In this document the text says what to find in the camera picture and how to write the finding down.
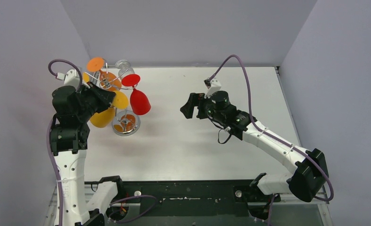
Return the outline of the red wine glass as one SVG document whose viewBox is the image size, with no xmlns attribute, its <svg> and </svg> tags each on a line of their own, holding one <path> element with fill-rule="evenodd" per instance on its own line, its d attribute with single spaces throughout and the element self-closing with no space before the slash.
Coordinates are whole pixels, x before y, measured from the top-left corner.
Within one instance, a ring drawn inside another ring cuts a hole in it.
<svg viewBox="0 0 371 226">
<path fill-rule="evenodd" d="M 121 80 L 126 88 L 132 88 L 130 105 L 136 115 L 145 115 L 151 110 L 151 104 L 145 93 L 137 89 L 141 78 L 138 74 L 129 74 Z"/>
</svg>

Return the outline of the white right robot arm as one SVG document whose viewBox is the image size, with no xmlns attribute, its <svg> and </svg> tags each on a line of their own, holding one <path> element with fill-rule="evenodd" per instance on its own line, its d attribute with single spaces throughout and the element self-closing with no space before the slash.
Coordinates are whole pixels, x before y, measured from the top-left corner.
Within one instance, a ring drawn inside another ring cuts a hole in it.
<svg viewBox="0 0 371 226">
<path fill-rule="evenodd" d="M 291 193 L 304 202 L 316 198 L 329 177 L 326 159 L 319 149 L 312 151 L 292 144 L 265 127 L 254 116 L 237 109 L 229 101 L 226 91 L 217 91 L 206 98 L 204 93 L 190 93 L 180 108 L 186 119 L 209 119 L 216 127 L 263 150 L 280 162 L 287 173 L 269 175 L 261 173 L 252 183 L 251 197 L 262 202 L 270 194 Z"/>
</svg>

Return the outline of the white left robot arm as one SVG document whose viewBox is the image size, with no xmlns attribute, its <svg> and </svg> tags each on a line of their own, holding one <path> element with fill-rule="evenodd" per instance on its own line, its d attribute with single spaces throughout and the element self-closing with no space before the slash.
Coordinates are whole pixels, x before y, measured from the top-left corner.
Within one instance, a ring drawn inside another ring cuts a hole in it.
<svg viewBox="0 0 371 226">
<path fill-rule="evenodd" d="M 56 226 L 103 226 L 110 202 L 125 198 L 120 176 L 101 178 L 89 202 L 85 196 L 87 123 L 95 113 L 107 110 L 115 96 L 91 82 L 78 88 L 62 86 L 52 93 L 56 113 L 47 132 L 47 148 L 57 183 Z"/>
</svg>

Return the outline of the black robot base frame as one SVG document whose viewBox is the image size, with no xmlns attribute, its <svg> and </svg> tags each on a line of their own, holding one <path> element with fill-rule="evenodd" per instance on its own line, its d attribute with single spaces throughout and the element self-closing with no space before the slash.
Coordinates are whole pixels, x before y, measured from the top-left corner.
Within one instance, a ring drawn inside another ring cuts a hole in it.
<svg viewBox="0 0 371 226">
<path fill-rule="evenodd" d="M 264 195 L 251 179 L 124 181 L 106 217 L 111 223 L 142 217 L 256 217 L 266 220 L 280 195 Z"/>
</svg>

